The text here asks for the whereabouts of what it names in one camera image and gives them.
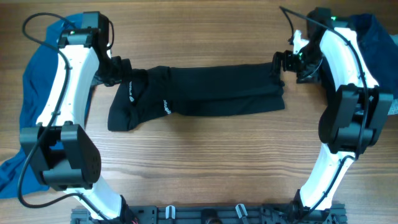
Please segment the black polo shirt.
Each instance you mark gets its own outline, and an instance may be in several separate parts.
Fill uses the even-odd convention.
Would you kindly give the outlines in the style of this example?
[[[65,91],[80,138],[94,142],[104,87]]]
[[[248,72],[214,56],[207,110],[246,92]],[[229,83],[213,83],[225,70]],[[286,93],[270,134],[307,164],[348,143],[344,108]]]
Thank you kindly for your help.
[[[284,83],[271,63],[148,70],[127,68],[108,115],[110,131],[178,113],[233,116],[285,108]]]

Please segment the blue polo shirt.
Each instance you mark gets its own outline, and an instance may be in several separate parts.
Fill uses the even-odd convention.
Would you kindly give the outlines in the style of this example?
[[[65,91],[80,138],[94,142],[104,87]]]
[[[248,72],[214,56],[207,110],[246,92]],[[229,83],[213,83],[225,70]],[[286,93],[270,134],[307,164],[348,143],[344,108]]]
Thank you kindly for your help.
[[[66,17],[77,28],[81,27],[83,13]],[[61,31],[72,28],[62,20],[49,25],[45,42],[56,46]],[[40,46],[30,59],[22,76],[23,102],[20,113],[19,129],[34,127],[38,116],[48,100],[58,66],[58,55],[46,46]],[[17,182],[25,163],[23,148],[1,164],[1,199],[17,197]],[[30,166],[28,166],[22,185],[22,194],[47,191],[46,185],[40,185]]]

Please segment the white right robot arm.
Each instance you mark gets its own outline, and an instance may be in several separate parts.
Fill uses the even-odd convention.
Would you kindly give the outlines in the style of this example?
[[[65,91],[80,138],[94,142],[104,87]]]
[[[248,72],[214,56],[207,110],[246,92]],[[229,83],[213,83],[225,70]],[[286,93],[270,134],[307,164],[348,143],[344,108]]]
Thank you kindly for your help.
[[[293,30],[289,44],[294,48],[274,54],[272,72],[294,72],[297,82],[310,83],[320,78],[326,62],[334,96],[318,125],[322,143],[318,159],[284,217],[290,223],[323,223],[335,217],[332,199],[346,171],[379,139],[393,94],[383,90],[368,70],[351,19],[335,17],[324,7],[297,17],[306,20],[308,38]]]

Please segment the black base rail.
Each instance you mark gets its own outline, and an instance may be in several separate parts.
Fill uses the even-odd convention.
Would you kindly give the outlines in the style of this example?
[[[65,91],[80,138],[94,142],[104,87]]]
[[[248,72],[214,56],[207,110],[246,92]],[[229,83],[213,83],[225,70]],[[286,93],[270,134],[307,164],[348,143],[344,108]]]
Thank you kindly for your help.
[[[130,207],[138,218],[138,223],[205,223],[205,217],[218,218],[222,223],[293,223],[288,222],[287,204],[264,204],[258,206],[244,205],[245,212],[238,212],[238,206],[217,207],[167,207],[141,206]],[[86,209],[73,209],[70,223],[105,223],[95,220]],[[348,217],[344,204],[334,204],[329,210],[315,210],[300,223],[339,223],[347,224]]]

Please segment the folded navy blue garment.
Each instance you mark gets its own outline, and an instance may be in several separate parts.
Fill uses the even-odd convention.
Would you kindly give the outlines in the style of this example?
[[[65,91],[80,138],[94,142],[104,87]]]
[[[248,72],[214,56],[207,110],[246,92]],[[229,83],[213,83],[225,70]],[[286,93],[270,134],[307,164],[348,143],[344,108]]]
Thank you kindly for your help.
[[[397,44],[372,14],[349,18],[329,17],[320,50],[326,57],[322,85],[331,101],[340,85],[353,83],[362,87],[354,53],[358,54],[368,88],[379,86],[397,99]]]

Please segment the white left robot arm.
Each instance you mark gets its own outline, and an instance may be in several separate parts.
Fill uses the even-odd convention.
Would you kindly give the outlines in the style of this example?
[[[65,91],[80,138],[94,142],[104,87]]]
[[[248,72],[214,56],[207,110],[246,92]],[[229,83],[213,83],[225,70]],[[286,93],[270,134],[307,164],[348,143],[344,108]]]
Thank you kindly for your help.
[[[49,98],[32,128],[20,133],[25,168],[42,185],[75,197],[94,223],[137,223],[124,197],[102,178],[100,152],[85,133],[88,96],[96,85],[113,86],[126,61],[111,55],[113,23],[85,12],[80,27],[63,30],[53,50],[57,72]]]

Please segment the grey folded cloth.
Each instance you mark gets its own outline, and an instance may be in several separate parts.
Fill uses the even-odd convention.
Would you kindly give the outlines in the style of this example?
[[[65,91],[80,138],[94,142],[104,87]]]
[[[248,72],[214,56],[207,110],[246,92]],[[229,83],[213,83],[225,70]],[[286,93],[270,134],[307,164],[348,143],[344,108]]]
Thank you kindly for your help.
[[[391,107],[389,109],[388,115],[398,114],[398,99],[392,101]]]

